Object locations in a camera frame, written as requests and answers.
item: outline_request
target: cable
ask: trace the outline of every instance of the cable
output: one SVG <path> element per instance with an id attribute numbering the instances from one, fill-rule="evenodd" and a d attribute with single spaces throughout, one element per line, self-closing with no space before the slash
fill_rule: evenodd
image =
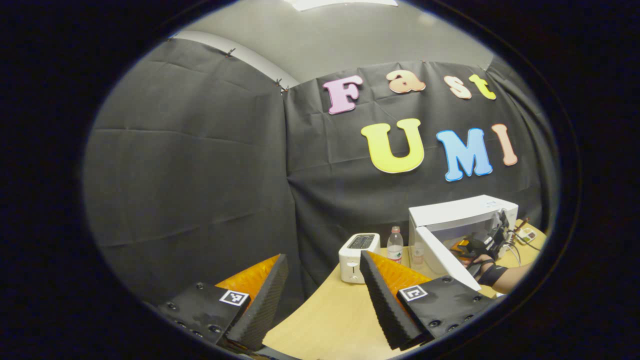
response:
<path id="1" fill-rule="evenodd" d="M 522 260 L 522 256 L 520 256 L 520 251 L 518 250 L 518 247 L 516 246 L 516 243 L 512 241 L 512 242 L 510 242 L 508 244 L 510 244 L 516 250 L 516 252 L 518 253 L 518 258 Z"/>
<path id="2" fill-rule="evenodd" d="M 517 236 L 517 237 L 518 237 L 518 239 L 520 239 L 522 242 L 524 242 L 524 243 L 525 243 L 525 244 L 527 244 L 528 246 L 530 246 L 530 247 L 532 247 L 532 248 L 534 248 L 534 249 L 536 249 L 536 250 L 540 251 L 540 249 L 538 249 L 537 247 L 535 247 L 535 246 L 531 245 L 531 244 L 530 244 L 530 243 L 528 243 L 526 240 L 524 240 L 520 235 L 516 234 L 516 232 L 515 232 L 515 231 L 513 231 L 513 230 L 509 230 L 509 232 L 510 232 L 510 233 L 513 233 L 515 236 Z"/>
<path id="3" fill-rule="evenodd" d="M 513 254 L 513 257 L 516 258 L 516 260 L 518 260 L 518 266 L 522 266 L 522 264 L 520 264 L 520 256 L 516 256 L 515 251 L 513 251 L 513 249 L 511 248 L 511 244 L 504 244 L 502 247 L 507 247 L 507 249 L 509 249 Z"/>
<path id="4" fill-rule="evenodd" d="M 520 225 L 518 225 L 518 227 L 516 227 L 516 229 L 514 230 L 514 233 L 517 233 L 528 222 L 529 222 L 529 218 L 524 219 L 524 221 L 521 222 Z"/>

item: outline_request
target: yellow letter u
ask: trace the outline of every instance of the yellow letter u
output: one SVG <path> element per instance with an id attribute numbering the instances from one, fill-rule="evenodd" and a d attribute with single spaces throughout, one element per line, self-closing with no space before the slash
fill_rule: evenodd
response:
<path id="1" fill-rule="evenodd" d="M 397 158 L 391 153 L 387 136 L 391 127 L 388 124 L 373 124 L 363 127 L 360 133 L 367 137 L 373 165 L 378 170 L 391 174 L 411 171 L 420 166 L 424 159 L 424 148 L 420 132 L 418 132 L 419 125 L 420 120 L 418 119 L 403 119 L 397 122 L 397 126 L 404 129 L 409 143 L 409 155 L 403 158 Z"/>

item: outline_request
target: black fabric backdrop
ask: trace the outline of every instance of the black fabric backdrop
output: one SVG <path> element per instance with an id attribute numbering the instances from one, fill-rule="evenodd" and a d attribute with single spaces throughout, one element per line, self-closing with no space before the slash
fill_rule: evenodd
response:
<path id="1" fill-rule="evenodd" d="M 396 94 L 387 73 L 414 72 L 421 92 Z M 330 115 L 327 81 L 360 75 L 356 108 Z M 477 74 L 497 96 L 468 80 Z M 454 96 L 444 76 L 472 92 Z M 401 174 L 371 163 L 361 128 L 387 123 L 391 149 L 408 153 L 396 122 L 420 120 L 425 157 Z M 502 163 L 491 130 L 502 123 L 518 163 Z M 484 131 L 493 172 L 447 182 L 444 147 Z M 421 61 L 345 70 L 280 94 L 273 80 L 225 53 L 189 40 L 161 44 L 137 63 L 104 103 L 88 142 L 84 193 L 97 243 L 113 270 L 142 300 L 158 304 L 196 282 L 218 282 L 277 253 L 289 258 L 279 322 L 338 263 L 353 233 L 386 242 L 408 208 L 492 195 L 519 205 L 518 217 L 546 228 L 556 208 L 559 160 L 526 85 L 501 60 L 480 68 Z"/>
<path id="2" fill-rule="evenodd" d="M 285 161 L 273 81 L 212 47 L 167 41 L 97 117 L 84 164 L 91 229 L 116 274 L 152 304 L 284 253 L 279 321 L 303 302 Z"/>
<path id="3" fill-rule="evenodd" d="M 426 88 L 407 94 L 391 91 L 385 76 L 400 69 L 412 71 Z M 468 80 L 473 74 L 488 82 L 496 100 L 485 98 Z M 353 75 L 364 81 L 358 85 L 359 98 L 353 101 L 356 108 L 330 115 L 331 101 L 322 85 Z M 460 78 L 472 98 L 457 98 L 444 83 L 445 76 Z M 518 217 L 530 217 L 531 224 L 542 228 L 552 215 L 549 208 L 557 206 L 544 199 L 558 189 L 558 165 L 550 156 L 552 133 L 527 87 L 500 59 L 486 72 L 421 61 L 349 69 L 295 86 L 284 101 L 287 178 L 296 203 L 307 295 L 338 263 L 338 250 L 353 233 L 380 233 L 384 246 L 391 227 L 399 225 L 406 243 L 408 208 L 412 206 L 486 194 L 518 204 Z M 384 173 L 372 164 L 367 139 L 360 130 L 371 124 L 389 124 L 391 151 L 404 156 L 408 143 L 396 122 L 407 118 L 420 120 L 424 161 L 410 172 Z M 494 124 L 507 126 L 517 164 L 503 164 L 502 147 L 491 130 Z M 484 131 L 493 172 L 448 182 L 447 159 L 436 134 L 453 130 L 466 144 L 473 127 Z"/>

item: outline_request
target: blue letter m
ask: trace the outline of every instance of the blue letter m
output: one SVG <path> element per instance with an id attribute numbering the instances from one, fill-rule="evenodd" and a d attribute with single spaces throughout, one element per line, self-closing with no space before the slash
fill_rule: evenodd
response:
<path id="1" fill-rule="evenodd" d="M 493 168 L 489 164 L 483 137 L 484 132 L 481 129 L 469 129 L 467 146 L 465 146 L 458 135 L 451 130 L 441 131 L 436 134 L 436 138 L 444 145 L 444 151 L 447 155 L 449 172 L 444 176 L 447 181 L 462 179 L 462 171 L 458 168 L 458 162 L 462 165 L 462 169 L 464 169 L 467 176 L 471 176 L 473 170 L 475 170 L 476 175 L 491 174 Z"/>

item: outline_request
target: bottle label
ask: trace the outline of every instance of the bottle label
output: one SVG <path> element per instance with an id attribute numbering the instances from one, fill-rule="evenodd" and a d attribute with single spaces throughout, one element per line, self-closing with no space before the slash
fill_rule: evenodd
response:
<path id="1" fill-rule="evenodd" d="M 402 260 L 402 248 L 400 248 L 400 251 L 397 251 L 397 250 L 392 251 L 392 250 L 387 249 L 387 257 L 390 260 L 393 260 L 396 263 L 400 264 L 400 260 Z"/>
<path id="2" fill-rule="evenodd" d="M 415 249 L 413 251 L 413 262 L 416 264 L 422 264 L 424 258 L 422 257 L 423 251 L 420 249 Z"/>

